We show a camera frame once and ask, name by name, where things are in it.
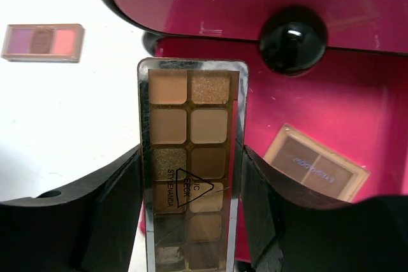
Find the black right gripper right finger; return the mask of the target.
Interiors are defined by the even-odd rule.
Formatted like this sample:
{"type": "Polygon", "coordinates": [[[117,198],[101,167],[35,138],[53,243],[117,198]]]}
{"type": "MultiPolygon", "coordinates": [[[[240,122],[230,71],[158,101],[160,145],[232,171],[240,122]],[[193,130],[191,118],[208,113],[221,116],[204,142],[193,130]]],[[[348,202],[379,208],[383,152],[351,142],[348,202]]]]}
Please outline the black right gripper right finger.
{"type": "Polygon", "coordinates": [[[256,271],[407,270],[406,196],[334,199],[245,147],[241,199],[256,271]]]}

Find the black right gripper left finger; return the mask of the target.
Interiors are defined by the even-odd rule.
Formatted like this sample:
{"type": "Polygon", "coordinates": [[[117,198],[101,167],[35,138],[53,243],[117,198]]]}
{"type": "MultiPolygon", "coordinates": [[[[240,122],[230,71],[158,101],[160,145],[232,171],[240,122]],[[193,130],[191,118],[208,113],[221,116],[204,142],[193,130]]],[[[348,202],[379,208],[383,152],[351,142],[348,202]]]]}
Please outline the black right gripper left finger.
{"type": "Polygon", "coordinates": [[[127,271],[142,205],[141,150],[67,185],[1,203],[2,271],[127,271]]]}

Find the square brown eyeshadow palette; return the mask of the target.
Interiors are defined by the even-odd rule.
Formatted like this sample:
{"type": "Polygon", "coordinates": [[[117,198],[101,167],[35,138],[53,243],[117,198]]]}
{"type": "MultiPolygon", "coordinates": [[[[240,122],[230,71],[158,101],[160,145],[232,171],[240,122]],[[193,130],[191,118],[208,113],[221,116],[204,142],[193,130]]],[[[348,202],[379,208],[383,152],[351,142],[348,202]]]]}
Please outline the square brown eyeshadow palette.
{"type": "Polygon", "coordinates": [[[289,125],[281,127],[263,158],[296,182],[346,202],[370,176],[363,167],[289,125]]]}

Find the pink drawer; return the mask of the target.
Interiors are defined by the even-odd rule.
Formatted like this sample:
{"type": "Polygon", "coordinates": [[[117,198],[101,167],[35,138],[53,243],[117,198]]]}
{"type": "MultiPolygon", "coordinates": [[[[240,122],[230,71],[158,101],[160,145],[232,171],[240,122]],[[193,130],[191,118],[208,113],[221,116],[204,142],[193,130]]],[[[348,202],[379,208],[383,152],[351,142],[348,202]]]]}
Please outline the pink drawer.
{"type": "Polygon", "coordinates": [[[407,0],[112,0],[158,57],[242,59],[287,75],[407,76],[407,0]]]}
{"type": "MultiPolygon", "coordinates": [[[[163,58],[246,63],[244,148],[263,160],[281,127],[289,125],[370,172],[350,203],[376,196],[407,197],[407,76],[383,78],[363,68],[338,65],[291,76],[242,59],[163,58]]],[[[234,269],[243,262],[256,271],[245,229],[241,183],[242,173],[234,269]]]]}

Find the long brown eyeshadow palette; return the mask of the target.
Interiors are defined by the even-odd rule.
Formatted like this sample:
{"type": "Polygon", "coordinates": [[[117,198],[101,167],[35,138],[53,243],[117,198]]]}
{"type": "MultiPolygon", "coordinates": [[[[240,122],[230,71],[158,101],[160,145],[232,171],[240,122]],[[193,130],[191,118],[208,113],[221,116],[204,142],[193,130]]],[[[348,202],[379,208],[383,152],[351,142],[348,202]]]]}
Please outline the long brown eyeshadow palette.
{"type": "Polygon", "coordinates": [[[138,65],[147,269],[233,271],[249,68],[138,65]]]}

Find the pink three-colour blush palette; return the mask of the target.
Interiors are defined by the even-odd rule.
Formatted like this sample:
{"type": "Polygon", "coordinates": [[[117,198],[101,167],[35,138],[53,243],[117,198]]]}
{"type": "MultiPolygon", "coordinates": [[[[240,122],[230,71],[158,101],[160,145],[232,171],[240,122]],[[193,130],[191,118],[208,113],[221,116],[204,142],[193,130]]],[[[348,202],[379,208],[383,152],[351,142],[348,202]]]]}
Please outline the pink three-colour blush palette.
{"type": "Polygon", "coordinates": [[[78,63],[84,35],[80,24],[10,24],[1,57],[10,62],[78,63]]]}

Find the pink top drawer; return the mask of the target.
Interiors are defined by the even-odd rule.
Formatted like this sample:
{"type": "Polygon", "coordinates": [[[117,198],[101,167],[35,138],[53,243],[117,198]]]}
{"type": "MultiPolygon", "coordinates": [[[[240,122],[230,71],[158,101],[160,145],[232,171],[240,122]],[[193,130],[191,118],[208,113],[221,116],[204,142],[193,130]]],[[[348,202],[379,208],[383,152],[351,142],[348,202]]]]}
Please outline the pink top drawer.
{"type": "Polygon", "coordinates": [[[112,0],[158,57],[242,59],[287,75],[407,76],[407,0],[112,0]]]}

